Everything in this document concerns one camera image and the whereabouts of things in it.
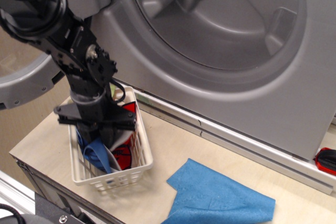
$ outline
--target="white plastic basket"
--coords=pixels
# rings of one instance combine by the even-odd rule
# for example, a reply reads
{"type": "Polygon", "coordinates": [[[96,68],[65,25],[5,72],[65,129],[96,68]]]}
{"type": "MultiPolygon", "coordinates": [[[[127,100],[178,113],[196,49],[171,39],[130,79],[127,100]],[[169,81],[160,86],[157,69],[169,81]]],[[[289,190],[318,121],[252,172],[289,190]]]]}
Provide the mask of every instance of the white plastic basket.
{"type": "MultiPolygon", "coordinates": [[[[132,87],[125,87],[126,98],[124,103],[137,102],[132,87]]],[[[122,96],[122,91],[116,89],[115,95],[117,99],[122,96]]],[[[95,168],[86,159],[83,158],[80,147],[77,142],[77,133],[74,126],[69,126],[70,136],[70,156],[71,156],[71,173],[73,182],[80,186],[90,184],[99,191],[115,188],[118,186],[128,185],[137,182],[145,170],[152,168],[153,156],[148,143],[148,138],[141,119],[140,111],[137,107],[136,117],[136,133],[132,138],[132,167],[127,170],[105,174],[101,170],[95,168]]]]}

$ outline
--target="gray washing machine front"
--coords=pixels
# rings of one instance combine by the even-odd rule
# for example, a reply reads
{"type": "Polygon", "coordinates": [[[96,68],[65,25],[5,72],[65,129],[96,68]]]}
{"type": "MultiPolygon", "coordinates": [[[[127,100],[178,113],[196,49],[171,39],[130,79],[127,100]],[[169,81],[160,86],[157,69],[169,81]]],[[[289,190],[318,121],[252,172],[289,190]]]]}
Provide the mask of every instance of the gray washing machine front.
{"type": "Polygon", "coordinates": [[[112,0],[116,78],[312,159],[336,112],[336,0],[112,0]]]}

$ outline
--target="screw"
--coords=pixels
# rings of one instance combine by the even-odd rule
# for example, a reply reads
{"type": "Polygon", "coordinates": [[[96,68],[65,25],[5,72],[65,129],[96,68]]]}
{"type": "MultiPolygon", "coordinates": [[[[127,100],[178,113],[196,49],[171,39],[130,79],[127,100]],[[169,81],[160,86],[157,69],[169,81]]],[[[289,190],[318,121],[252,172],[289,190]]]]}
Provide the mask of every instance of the screw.
{"type": "Polygon", "coordinates": [[[62,215],[61,217],[59,217],[59,223],[65,223],[67,222],[68,217],[66,215],[62,215]]]}

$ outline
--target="wooden countertop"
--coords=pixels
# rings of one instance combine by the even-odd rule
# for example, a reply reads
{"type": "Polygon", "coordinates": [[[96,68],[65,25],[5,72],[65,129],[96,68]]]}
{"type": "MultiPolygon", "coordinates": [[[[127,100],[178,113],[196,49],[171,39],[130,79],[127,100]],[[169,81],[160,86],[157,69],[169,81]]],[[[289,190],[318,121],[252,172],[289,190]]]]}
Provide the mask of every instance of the wooden countertop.
{"type": "MultiPolygon", "coordinates": [[[[276,200],[270,223],[331,223],[336,220],[336,193],[326,195],[274,170],[242,157],[197,135],[141,111],[154,166],[132,185],[98,192],[71,179],[68,126],[53,113],[31,131],[11,154],[51,180],[121,221],[161,223],[168,216],[176,191],[166,180],[191,158],[276,200]]],[[[336,142],[336,127],[325,136],[336,142]]]]}

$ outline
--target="blue cloth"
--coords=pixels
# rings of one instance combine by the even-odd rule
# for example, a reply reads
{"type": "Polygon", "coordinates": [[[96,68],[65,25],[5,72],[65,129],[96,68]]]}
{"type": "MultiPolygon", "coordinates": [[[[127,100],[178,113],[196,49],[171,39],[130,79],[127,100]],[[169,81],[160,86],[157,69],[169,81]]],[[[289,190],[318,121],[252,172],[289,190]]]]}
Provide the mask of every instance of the blue cloth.
{"type": "Polygon", "coordinates": [[[81,137],[77,130],[77,139],[83,157],[86,160],[103,172],[106,172],[107,174],[112,173],[107,151],[100,137],[88,144],[88,142],[81,137]]]}
{"type": "Polygon", "coordinates": [[[164,224],[254,224],[273,218],[274,199],[191,159],[167,182],[177,194],[164,224]]]}

